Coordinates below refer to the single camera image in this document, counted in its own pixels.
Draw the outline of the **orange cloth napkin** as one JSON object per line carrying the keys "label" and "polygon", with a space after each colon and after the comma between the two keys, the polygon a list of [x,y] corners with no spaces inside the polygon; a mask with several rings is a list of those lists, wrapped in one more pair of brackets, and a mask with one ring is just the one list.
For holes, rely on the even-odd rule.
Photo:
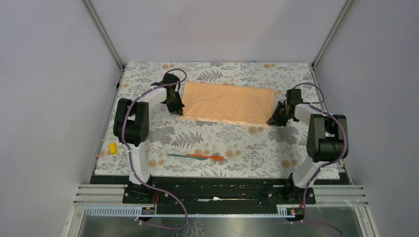
{"label": "orange cloth napkin", "polygon": [[267,127],[275,109],[275,91],[188,81],[182,102],[184,119]]}

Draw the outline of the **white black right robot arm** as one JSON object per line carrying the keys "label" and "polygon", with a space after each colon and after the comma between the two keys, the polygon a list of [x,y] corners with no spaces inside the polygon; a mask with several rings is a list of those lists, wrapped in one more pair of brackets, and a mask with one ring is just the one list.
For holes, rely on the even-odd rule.
{"label": "white black right robot arm", "polygon": [[308,157],[280,189],[281,196],[287,202],[296,203],[307,195],[310,185],[323,169],[347,157],[347,118],[304,102],[301,90],[293,88],[287,90],[286,99],[278,103],[267,124],[285,127],[289,120],[301,121],[308,125]]}

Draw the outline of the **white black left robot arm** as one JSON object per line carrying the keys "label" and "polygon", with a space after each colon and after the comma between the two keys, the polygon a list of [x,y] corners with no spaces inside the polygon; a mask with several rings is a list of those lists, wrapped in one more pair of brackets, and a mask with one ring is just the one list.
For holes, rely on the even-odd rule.
{"label": "white black left robot arm", "polygon": [[187,78],[180,79],[171,69],[163,75],[159,82],[151,84],[151,88],[135,99],[121,98],[117,102],[113,134],[125,147],[129,163],[129,180],[139,186],[134,191],[134,196],[142,203],[147,203],[153,198],[151,185],[147,184],[151,177],[145,156],[145,141],[150,133],[150,111],[159,104],[166,105],[172,115],[183,115],[185,105],[181,101],[179,90],[181,83]]}

